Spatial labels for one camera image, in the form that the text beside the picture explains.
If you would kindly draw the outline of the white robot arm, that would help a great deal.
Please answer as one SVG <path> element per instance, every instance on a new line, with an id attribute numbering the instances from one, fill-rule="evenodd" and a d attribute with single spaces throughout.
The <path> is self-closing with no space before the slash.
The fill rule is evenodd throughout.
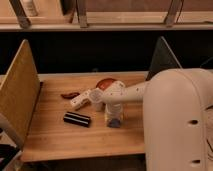
<path id="1" fill-rule="evenodd" d="M 208 171 L 205 115 L 213 106 L 213 73 L 167 69 L 130 87 L 118 81 L 89 99 L 109 114 L 124 102 L 143 104 L 147 171 Z"/>

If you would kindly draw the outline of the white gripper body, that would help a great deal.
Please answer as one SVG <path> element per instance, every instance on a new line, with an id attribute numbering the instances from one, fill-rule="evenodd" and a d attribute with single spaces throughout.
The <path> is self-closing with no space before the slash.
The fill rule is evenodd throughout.
<path id="1" fill-rule="evenodd" d="M 105 106 L 105 120 L 112 119 L 123 120 L 123 105 L 122 104 L 107 104 Z"/>

